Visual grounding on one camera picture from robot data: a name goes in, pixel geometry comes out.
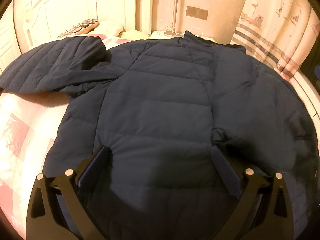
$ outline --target white bed frame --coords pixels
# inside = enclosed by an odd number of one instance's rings
[[[0,19],[0,73],[21,55],[13,23],[13,1]]]
[[[36,0],[23,31],[29,49],[55,39],[72,25],[89,18],[113,20],[126,31],[136,27],[136,0]],[[152,0],[142,0],[142,32],[151,34]]]

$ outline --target black metal bracket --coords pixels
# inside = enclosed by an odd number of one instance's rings
[[[37,175],[29,200],[26,223],[27,240],[109,240],[90,218],[79,199],[90,193],[108,162],[109,151],[100,146],[92,157],[76,169],[47,178]],[[222,229],[213,240],[293,240],[293,215],[289,193],[282,174],[264,177],[246,169],[241,178],[246,185],[243,194]],[[56,195],[61,194],[80,236],[73,234],[62,214]],[[241,229],[254,206],[257,195],[262,200],[248,232]]]

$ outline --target yellow pillow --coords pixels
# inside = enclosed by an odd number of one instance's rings
[[[119,38],[136,41],[136,40],[148,40],[149,37],[145,33],[139,32],[137,30],[129,30],[123,33],[120,33]]]
[[[93,31],[89,33],[100,33],[105,36],[115,36],[117,37],[120,32],[123,31],[123,26],[115,21],[102,21],[98,24]]]

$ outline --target wall switch plate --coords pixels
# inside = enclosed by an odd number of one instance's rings
[[[187,6],[186,16],[191,16],[191,17],[199,18],[206,21],[208,18],[208,13],[209,11],[207,10],[197,8],[197,7]]]

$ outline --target wall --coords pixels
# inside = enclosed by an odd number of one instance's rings
[[[189,30],[195,34],[214,38],[218,43],[231,41],[238,24],[245,0],[178,0],[176,30],[183,33]],[[152,29],[172,25],[174,0],[154,0]],[[186,16],[187,6],[208,10],[207,20]]]
[[[30,0],[14,0],[14,22],[21,52],[28,51],[28,45],[23,33],[23,19],[32,20],[33,10],[26,10]],[[219,43],[229,43],[241,15],[245,0],[178,0],[176,29],[196,34],[202,32],[193,28],[199,27],[206,37],[214,38]],[[187,6],[199,7],[209,11],[208,19],[201,20],[186,16]],[[171,26],[174,0],[153,0],[152,31],[161,27]],[[141,29],[141,0],[137,0],[136,27]]]

